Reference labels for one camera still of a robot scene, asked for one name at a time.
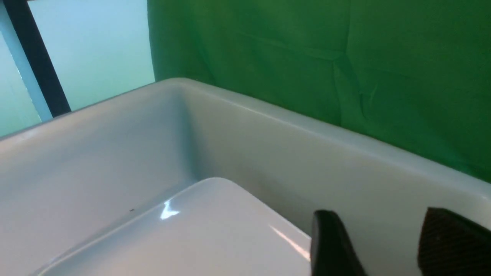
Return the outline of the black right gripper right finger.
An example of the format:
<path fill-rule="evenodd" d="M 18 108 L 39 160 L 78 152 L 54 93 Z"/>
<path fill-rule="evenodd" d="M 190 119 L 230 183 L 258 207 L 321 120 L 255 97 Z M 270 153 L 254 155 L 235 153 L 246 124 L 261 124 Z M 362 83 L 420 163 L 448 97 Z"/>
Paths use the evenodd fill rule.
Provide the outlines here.
<path fill-rule="evenodd" d="M 423 276 L 489 276 L 491 232 L 458 213 L 429 207 L 417 263 Z"/>

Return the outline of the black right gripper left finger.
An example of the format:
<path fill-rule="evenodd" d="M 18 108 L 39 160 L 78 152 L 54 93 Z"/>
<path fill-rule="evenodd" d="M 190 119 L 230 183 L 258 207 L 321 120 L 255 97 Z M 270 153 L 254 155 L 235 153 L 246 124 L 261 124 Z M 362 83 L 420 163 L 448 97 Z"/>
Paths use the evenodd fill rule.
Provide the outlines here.
<path fill-rule="evenodd" d="M 366 276 L 337 213 L 316 210 L 310 243 L 312 276 Z"/>

